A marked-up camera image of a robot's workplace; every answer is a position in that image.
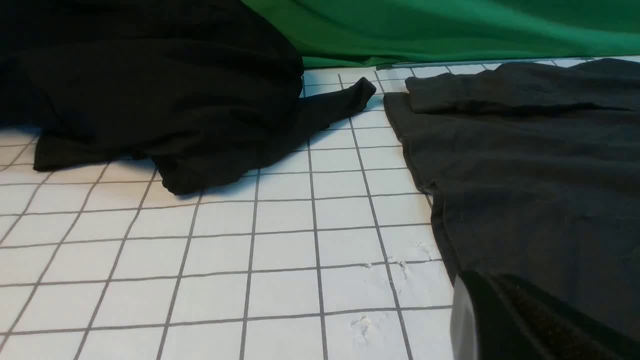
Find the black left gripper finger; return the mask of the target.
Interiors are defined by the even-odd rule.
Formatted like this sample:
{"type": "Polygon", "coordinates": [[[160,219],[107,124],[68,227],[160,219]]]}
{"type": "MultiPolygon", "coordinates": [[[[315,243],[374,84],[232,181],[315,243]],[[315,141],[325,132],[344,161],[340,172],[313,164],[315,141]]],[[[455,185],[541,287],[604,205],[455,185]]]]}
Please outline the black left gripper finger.
{"type": "Polygon", "coordinates": [[[639,342],[515,275],[462,271],[454,281],[455,360],[637,360],[639,342]]]}

